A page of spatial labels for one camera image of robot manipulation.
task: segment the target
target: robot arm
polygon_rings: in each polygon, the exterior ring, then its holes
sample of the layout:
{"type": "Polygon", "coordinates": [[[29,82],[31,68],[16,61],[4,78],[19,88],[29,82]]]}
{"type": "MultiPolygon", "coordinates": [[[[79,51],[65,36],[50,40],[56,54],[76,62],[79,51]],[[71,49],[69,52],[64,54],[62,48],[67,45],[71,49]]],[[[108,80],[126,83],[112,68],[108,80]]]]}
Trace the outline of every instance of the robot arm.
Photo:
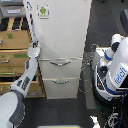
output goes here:
{"type": "Polygon", "coordinates": [[[28,48],[29,60],[25,64],[24,74],[11,86],[11,92],[0,97],[0,127],[16,128],[22,122],[25,115],[25,106],[22,100],[27,96],[31,81],[35,76],[38,62],[37,57],[40,53],[40,43],[36,40],[34,24],[32,20],[33,38],[28,48]]]}

